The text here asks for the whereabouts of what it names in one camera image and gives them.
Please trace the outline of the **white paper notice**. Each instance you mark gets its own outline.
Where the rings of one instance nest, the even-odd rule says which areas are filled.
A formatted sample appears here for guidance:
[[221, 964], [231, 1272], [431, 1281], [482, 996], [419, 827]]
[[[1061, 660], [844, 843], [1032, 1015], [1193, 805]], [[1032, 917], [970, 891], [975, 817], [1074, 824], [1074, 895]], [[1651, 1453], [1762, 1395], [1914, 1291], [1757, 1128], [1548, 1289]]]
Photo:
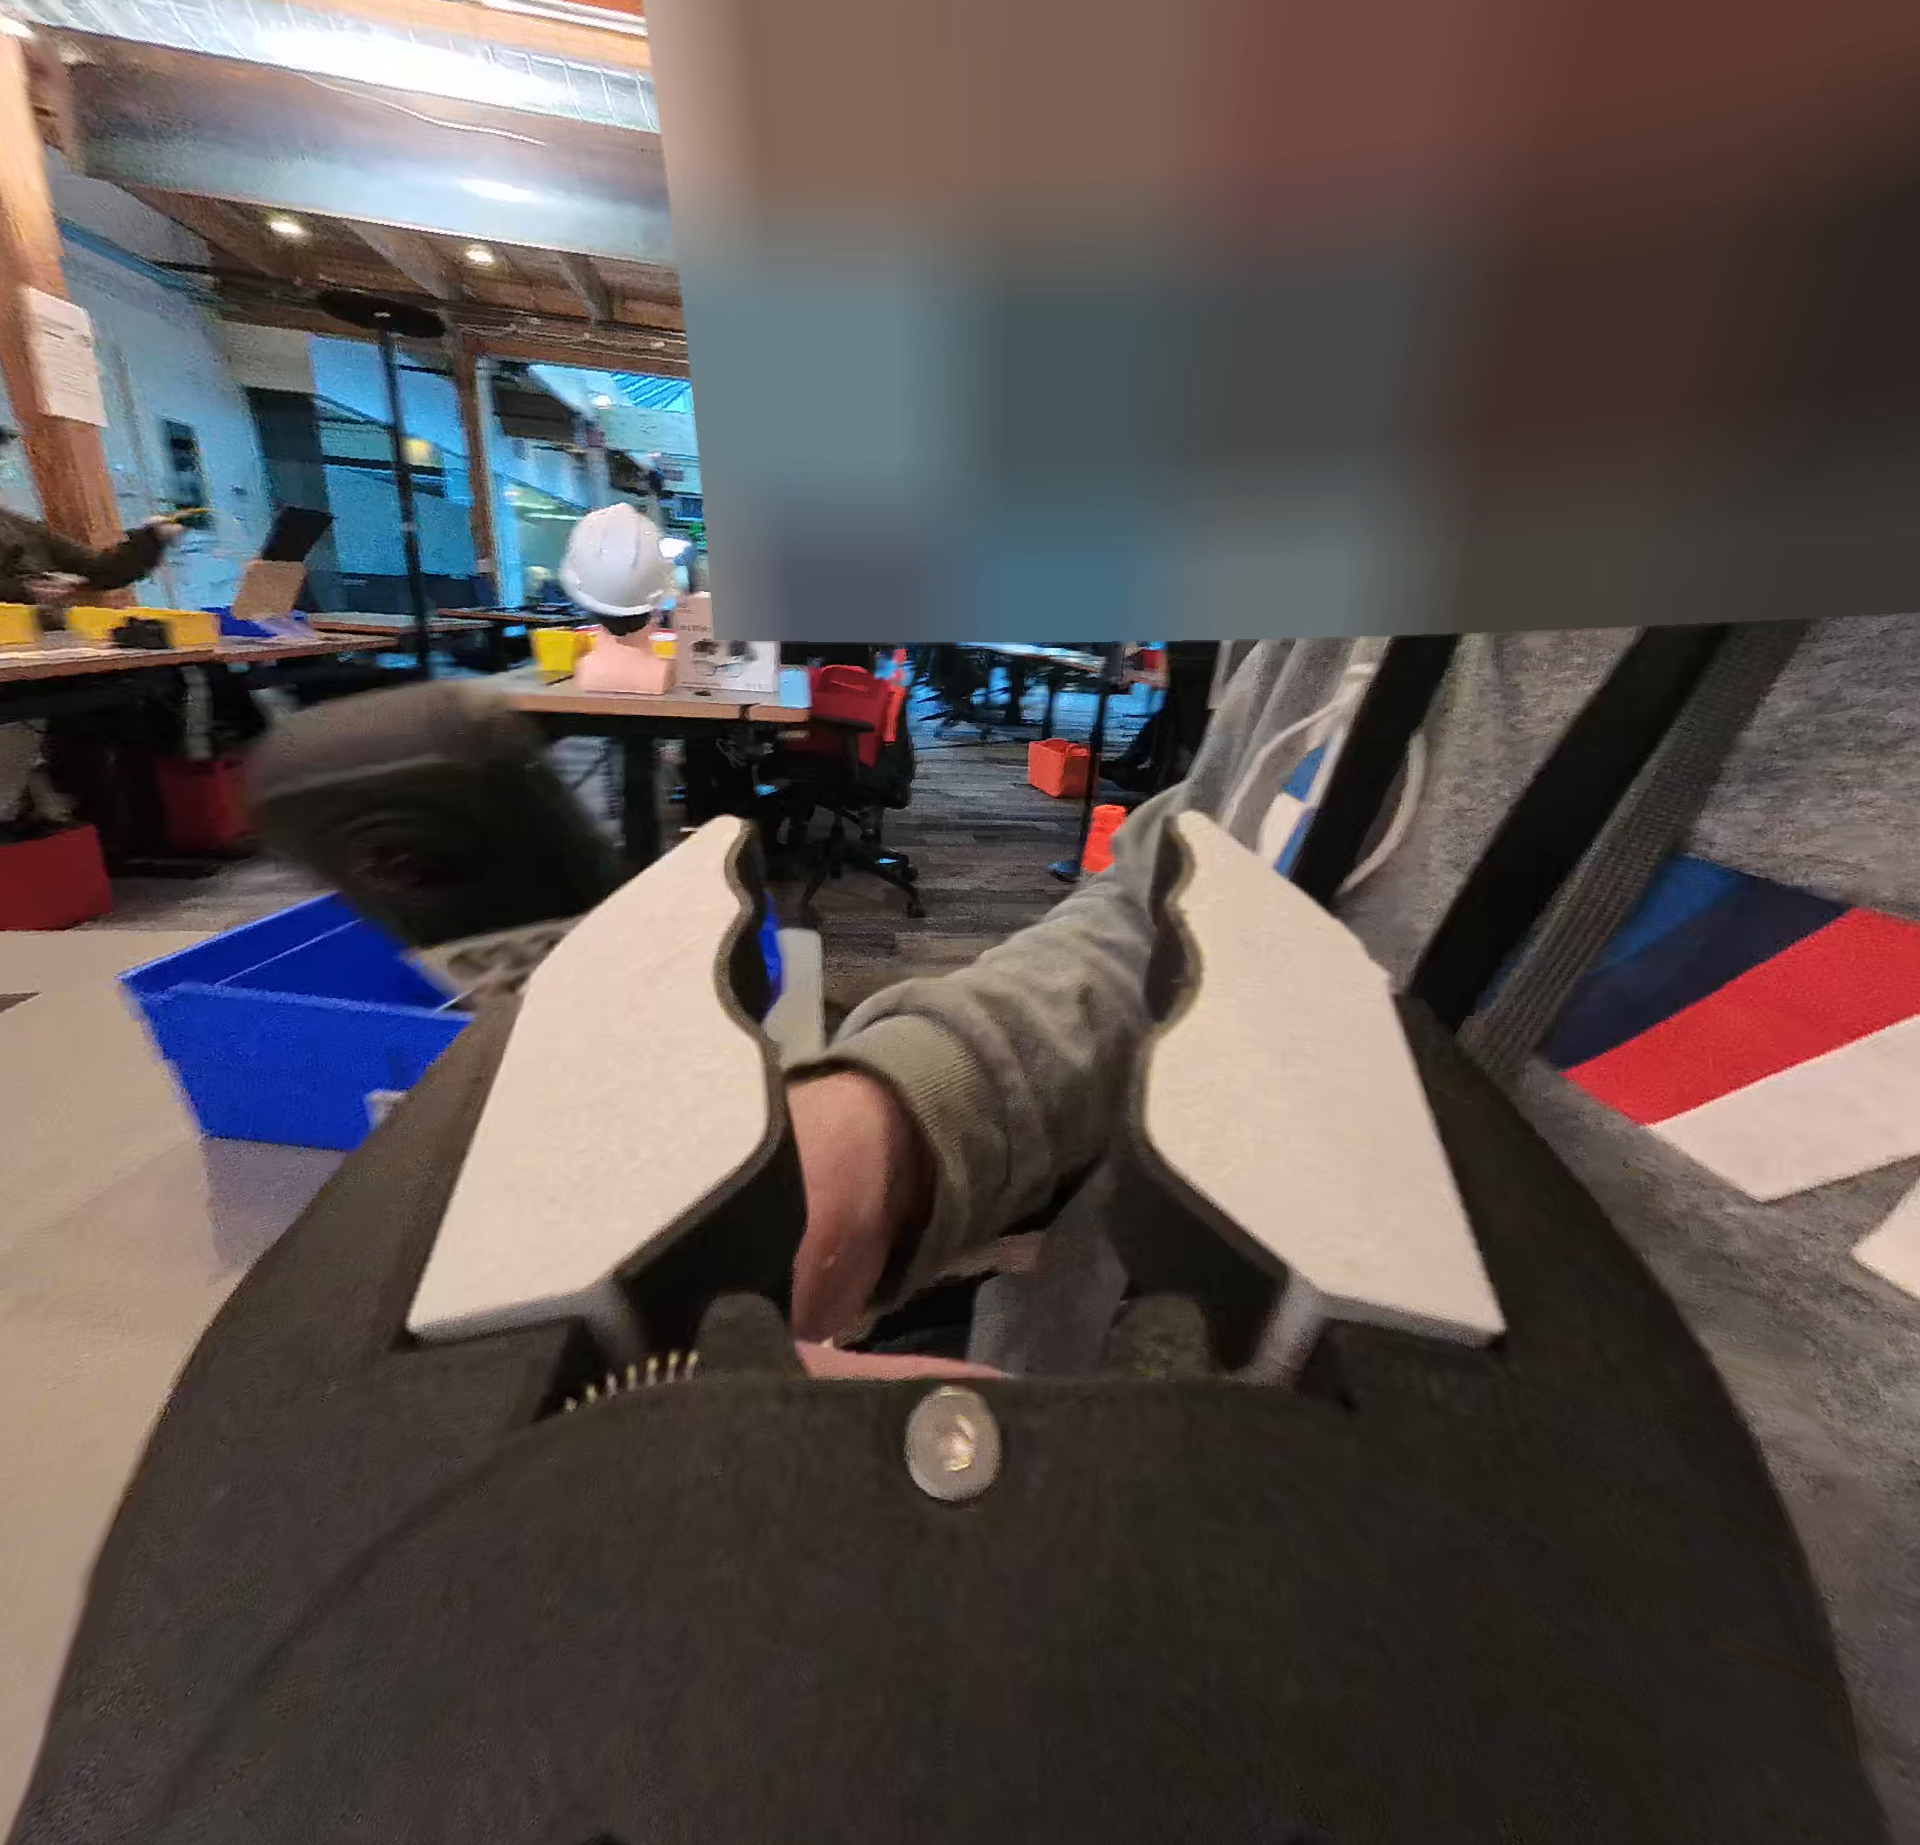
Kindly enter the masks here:
[[91, 317], [52, 294], [20, 289], [38, 417], [106, 431], [106, 400]]

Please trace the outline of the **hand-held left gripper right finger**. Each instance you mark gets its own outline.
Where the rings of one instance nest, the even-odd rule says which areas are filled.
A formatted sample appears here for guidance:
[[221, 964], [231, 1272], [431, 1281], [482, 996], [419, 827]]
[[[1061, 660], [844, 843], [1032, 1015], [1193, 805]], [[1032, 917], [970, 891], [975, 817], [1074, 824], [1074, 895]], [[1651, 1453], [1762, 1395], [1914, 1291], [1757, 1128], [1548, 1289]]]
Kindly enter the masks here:
[[1508, 1319], [1390, 977], [1222, 824], [1153, 881], [1137, 1046], [1137, 1282], [1193, 1296], [1222, 1363], [1295, 1380], [1352, 1322], [1487, 1350]]

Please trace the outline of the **mannequin head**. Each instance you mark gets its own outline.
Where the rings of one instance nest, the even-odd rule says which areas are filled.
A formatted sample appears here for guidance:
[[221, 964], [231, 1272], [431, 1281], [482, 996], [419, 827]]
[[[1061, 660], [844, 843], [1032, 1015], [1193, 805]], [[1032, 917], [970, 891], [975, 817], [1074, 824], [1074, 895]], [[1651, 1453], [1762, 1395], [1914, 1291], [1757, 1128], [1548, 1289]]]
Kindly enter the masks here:
[[679, 685], [679, 636], [653, 618], [639, 629], [586, 627], [574, 685], [591, 697], [663, 698]]

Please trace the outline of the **red office chair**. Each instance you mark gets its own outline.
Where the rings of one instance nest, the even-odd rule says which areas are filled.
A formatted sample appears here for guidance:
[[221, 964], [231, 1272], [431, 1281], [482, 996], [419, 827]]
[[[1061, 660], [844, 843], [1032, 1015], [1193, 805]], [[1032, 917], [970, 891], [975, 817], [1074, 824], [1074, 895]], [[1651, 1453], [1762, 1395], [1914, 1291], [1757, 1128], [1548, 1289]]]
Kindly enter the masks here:
[[774, 876], [802, 881], [802, 917], [844, 875], [901, 891], [925, 919], [918, 867], [888, 848], [885, 824], [912, 805], [914, 737], [908, 697], [856, 665], [809, 667], [809, 721], [782, 731], [760, 771], [755, 824]]

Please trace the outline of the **white hard hat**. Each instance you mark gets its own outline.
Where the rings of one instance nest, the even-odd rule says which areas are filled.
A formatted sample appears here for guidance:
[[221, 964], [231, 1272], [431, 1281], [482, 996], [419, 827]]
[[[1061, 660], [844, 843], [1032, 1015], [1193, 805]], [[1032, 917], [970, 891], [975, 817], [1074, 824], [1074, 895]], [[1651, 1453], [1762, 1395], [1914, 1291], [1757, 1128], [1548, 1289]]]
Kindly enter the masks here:
[[605, 627], [645, 627], [674, 595], [661, 528], [631, 503], [582, 517], [564, 538], [560, 588]]

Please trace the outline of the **wooden top table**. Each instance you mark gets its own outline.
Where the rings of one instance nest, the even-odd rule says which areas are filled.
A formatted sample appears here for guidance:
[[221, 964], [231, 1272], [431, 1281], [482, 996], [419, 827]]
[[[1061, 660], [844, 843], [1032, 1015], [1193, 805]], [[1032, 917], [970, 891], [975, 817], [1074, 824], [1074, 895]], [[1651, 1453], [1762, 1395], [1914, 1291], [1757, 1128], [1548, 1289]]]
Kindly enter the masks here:
[[777, 674], [782, 681], [770, 698], [699, 698], [686, 693], [649, 698], [627, 693], [587, 693], [582, 681], [545, 681], [532, 665], [482, 675], [479, 693], [526, 718], [545, 741], [587, 737], [615, 750], [612, 799], [618, 805], [618, 843], [627, 867], [645, 871], [661, 857], [661, 745], [722, 741], [751, 731], [806, 731], [809, 674], [797, 665], [782, 665]]

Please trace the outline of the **long wooden work table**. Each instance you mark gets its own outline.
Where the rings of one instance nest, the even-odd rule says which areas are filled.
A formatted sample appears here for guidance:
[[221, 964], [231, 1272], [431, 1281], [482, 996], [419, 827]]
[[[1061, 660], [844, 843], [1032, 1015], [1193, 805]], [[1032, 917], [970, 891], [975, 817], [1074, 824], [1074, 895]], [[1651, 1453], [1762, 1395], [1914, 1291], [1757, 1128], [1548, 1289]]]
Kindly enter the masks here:
[[209, 645], [119, 645], [91, 640], [38, 640], [32, 645], [4, 645], [4, 698], [28, 698], [80, 681], [126, 681], [134, 674], [163, 674], [188, 665], [282, 665], [309, 656], [360, 656], [386, 655], [396, 640], [367, 629], [297, 629], [268, 640], [221, 636]]

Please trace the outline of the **wooden post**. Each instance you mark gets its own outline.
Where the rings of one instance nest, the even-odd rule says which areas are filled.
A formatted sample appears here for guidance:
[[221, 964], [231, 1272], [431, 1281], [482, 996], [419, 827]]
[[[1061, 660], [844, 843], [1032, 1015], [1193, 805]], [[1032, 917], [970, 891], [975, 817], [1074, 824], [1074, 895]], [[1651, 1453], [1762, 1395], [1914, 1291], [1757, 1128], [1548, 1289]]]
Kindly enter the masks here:
[[35, 112], [32, 33], [4, 21], [4, 383], [43, 522], [66, 538], [110, 547], [120, 538], [120, 517], [101, 433], [43, 409], [28, 294], [70, 298]]

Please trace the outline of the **red plastic bin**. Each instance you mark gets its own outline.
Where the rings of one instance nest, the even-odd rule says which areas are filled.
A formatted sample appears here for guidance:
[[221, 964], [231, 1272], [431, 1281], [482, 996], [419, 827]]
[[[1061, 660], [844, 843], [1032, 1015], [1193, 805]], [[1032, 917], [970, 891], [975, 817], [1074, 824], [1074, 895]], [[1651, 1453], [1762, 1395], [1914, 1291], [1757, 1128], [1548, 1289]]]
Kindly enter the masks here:
[[4, 827], [4, 929], [72, 929], [110, 910], [115, 884], [91, 824]]
[[175, 855], [231, 857], [249, 852], [244, 757], [154, 757], [154, 799]]

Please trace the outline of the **blue plastic bin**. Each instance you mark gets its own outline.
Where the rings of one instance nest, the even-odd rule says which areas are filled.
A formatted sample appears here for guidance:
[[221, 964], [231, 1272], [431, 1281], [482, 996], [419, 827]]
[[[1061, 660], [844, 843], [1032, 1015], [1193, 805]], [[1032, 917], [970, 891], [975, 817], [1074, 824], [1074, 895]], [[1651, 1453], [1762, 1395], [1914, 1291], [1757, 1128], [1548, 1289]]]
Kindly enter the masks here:
[[120, 990], [209, 1141], [354, 1150], [465, 1031], [340, 895], [126, 972]]

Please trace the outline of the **person's right hand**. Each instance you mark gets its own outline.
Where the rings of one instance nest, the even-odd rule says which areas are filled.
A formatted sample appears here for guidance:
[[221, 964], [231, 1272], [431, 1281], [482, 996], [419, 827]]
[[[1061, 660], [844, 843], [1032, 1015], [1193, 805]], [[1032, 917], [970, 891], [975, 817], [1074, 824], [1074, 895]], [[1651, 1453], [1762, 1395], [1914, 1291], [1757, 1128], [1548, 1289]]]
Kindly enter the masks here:
[[856, 1069], [812, 1069], [787, 1085], [806, 1177], [806, 1239], [788, 1276], [788, 1331], [812, 1380], [990, 1380], [990, 1367], [912, 1352], [844, 1352], [882, 1298], [888, 1265], [914, 1252], [935, 1205], [935, 1166], [901, 1094]]

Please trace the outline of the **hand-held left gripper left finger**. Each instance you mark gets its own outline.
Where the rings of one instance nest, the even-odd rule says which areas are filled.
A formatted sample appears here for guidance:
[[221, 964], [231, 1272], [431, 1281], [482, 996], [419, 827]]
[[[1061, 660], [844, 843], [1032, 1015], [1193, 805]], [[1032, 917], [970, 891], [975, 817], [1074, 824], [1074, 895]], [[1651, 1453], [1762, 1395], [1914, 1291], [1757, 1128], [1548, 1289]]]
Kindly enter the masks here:
[[761, 922], [755, 827], [717, 817], [526, 977], [406, 1314], [419, 1343], [574, 1322], [627, 1367], [686, 1352], [734, 1296], [788, 1314]]

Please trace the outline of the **silver ceiling duct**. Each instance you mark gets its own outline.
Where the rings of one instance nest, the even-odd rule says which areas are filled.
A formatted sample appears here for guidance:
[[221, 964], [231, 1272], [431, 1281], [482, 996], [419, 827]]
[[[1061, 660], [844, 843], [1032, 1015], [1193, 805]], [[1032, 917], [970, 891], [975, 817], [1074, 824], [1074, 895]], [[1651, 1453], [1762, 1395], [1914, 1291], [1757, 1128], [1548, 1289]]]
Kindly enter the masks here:
[[379, 25], [291, 0], [4, 0], [4, 17], [168, 55], [272, 65], [335, 84], [419, 90], [606, 130], [661, 133], [656, 88], [631, 65], [540, 55], [493, 33]]

